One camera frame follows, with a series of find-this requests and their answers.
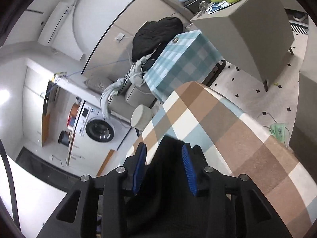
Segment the black knit sweater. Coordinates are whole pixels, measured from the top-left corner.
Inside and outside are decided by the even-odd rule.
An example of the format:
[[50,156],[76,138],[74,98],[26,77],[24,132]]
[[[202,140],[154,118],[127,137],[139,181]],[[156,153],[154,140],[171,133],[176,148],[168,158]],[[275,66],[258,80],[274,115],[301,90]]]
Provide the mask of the black knit sweater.
[[224,177],[205,171],[208,195],[191,193],[182,160],[184,142],[166,135],[137,195],[126,204],[128,237],[235,237]]

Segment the light clothes pile on sofa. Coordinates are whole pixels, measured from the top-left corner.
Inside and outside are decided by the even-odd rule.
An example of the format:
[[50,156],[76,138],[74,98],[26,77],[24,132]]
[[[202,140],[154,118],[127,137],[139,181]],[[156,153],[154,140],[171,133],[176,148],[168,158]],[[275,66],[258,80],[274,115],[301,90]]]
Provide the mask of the light clothes pile on sofa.
[[123,78],[117,79],[114,83],[110,84],[104,89],[100,97],[100,108],[103,117],[110,118],[109,103],[113,96],[119,95],[128,84],[134,84],[137,88],[141,88],[145,84],[142,77],[144,71],[142,66],[149,60],[151,54],[143,56],[137,62],[133,63]]

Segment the checkered table cloth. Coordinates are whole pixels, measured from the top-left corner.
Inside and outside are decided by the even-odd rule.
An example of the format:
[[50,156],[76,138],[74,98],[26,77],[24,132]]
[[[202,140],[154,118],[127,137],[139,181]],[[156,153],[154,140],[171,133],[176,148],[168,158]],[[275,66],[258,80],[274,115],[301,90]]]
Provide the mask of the checkered table cloth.
[[138,137],[150,163],[164,135],[201,147],[223,174],[247,174],[293,237],[309,237],[316,221],[316,182],[284,145],[255,119],[211,88],[187,82],[163,103]]

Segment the white round stool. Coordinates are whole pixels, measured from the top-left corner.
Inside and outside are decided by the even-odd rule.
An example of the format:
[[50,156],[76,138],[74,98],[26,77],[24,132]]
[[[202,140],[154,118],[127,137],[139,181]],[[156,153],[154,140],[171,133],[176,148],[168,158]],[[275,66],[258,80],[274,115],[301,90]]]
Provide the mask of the white round stool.
[[131,117],[131,126],[144,130],[153,117],[153,112],[150,108],[144,105],[139,105],[133,112]]

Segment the white washing machine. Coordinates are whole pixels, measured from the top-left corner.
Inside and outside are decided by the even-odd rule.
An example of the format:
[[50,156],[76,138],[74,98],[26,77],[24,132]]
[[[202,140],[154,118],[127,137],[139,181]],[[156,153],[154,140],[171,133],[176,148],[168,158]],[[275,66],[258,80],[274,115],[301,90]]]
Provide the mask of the white washing machine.
[[116,117],[103,117],[101,109],[84,101],[75,127],[74,148],[80,151],[99,147],[117,150],[130,129]]

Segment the grey sofa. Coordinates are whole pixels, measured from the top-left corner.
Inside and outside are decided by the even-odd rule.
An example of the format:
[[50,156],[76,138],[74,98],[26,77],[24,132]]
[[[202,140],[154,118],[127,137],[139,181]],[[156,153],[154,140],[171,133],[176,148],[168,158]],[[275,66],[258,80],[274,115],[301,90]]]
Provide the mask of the grey sofa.
[[[100,95],[104,89],[113,84],[113,82],[106,77],[94,75],[85,80],[84,83],[88,89]],[[150,92],[146,83],[141,87],[137,87],[134,84],[128,84],[120,94],[110,98],[107,103],[107,109],[110,114],[121,118],[126,122],[130,122],[134,110],[139,105],[152,108],[155,99],[155,96]]]

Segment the black cooking pot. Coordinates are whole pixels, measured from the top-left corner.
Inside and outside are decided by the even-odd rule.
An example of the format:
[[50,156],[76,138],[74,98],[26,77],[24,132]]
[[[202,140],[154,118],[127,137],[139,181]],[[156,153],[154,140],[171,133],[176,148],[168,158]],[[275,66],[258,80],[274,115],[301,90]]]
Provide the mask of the black cooking pot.
[[68,147],[71,140],[71,133],[71,131],[61,131],[58,143]]

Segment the orange pot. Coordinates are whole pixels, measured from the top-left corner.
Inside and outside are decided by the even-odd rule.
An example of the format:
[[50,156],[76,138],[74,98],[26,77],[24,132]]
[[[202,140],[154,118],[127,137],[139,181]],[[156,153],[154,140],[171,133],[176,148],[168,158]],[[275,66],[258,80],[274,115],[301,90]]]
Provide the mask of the orange pot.
[[74,117],[75,118],[77,116],[77,114],[78,114],[78,110],[79,110],[79,104],[74,103],[72,105],[72,108],[71,108],[70,112],[69,112],[70,117]]

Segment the green plastic bag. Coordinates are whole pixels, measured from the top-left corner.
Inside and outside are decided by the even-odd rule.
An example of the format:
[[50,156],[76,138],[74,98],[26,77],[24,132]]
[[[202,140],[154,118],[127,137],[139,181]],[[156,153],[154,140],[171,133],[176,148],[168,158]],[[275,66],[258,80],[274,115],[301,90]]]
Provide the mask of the green plastic bag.
[[286,123],[278,122],[269,112],[261,112],[256,120],[286,148],[289,147],[290,130]]

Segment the range hood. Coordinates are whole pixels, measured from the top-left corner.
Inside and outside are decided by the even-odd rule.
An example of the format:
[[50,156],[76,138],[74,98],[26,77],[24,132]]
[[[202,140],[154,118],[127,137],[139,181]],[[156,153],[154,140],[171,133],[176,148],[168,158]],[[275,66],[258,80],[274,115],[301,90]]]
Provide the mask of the range hood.
[[51,111],[53,110],[55,106],[56,96],[57,92],[59,91],[59,87],[49,81],[47,85],[47,90],[44,93],[44,107],[43,107],[43,115],[47,116],[50,115]]

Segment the teal plaid small table cloth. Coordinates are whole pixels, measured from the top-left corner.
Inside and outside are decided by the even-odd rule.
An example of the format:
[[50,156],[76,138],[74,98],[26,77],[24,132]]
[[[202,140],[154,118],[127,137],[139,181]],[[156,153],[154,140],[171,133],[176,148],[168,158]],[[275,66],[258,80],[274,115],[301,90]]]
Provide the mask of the teal plaid small table cloth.
[[144,80],[160,102],[186,82],[202,83],[223,56],[199,30],[178,34],[145,73]]

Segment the black jacket on sofa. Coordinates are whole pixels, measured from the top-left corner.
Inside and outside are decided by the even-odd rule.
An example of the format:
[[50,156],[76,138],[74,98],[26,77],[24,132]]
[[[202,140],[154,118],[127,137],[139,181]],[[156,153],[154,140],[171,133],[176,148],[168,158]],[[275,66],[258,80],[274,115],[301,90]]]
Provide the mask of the black jacket on sofa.
[[183,33],[184,26],[177,17],[165,17],[159,21],[145,22],[132,41],[132,62],[154,52],[159,45],[167,44],[176,35]]

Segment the white kitchen cabinets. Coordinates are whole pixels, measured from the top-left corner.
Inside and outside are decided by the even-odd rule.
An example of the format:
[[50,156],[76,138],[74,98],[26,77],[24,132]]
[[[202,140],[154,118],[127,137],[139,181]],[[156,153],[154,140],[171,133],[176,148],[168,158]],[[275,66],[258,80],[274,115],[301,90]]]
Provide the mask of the white kitchen cabinets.
[[[55,106],[50,115],[45,116],[44,93],[48,82],[44,75],[30,67],[26,68],[22,100],[24,146],[50,166],[76,176],[100,176],[108,165],[106,154],[98,155],[97,148],[88,151],[74,148],[75,127],[85,100],[57,85],[59,91]],[[74,103],[79,104],[75,118],[69,115]],[[58,143],[61,131],[72,132],[68,147]]]

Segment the beige cube side table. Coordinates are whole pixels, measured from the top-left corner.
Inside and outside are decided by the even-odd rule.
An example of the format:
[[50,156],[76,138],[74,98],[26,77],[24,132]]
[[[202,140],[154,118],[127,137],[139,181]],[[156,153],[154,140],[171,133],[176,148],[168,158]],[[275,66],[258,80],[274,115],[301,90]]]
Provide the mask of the beige cube side table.
[[280,0],[240,0],[191,22],[226,61],[262,82],[265,90],[292,54],[294,35]]

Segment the white air conditioner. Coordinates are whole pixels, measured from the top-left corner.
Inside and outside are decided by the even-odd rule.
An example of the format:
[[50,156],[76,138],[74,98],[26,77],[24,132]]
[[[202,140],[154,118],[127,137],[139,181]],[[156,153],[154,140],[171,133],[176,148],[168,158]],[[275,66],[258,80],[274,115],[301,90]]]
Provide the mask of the white air conditioner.
[[84,53],[80,49],[73,30],[73,7],[59,2],[49,16],[38,39],[38,43],[80,61]]

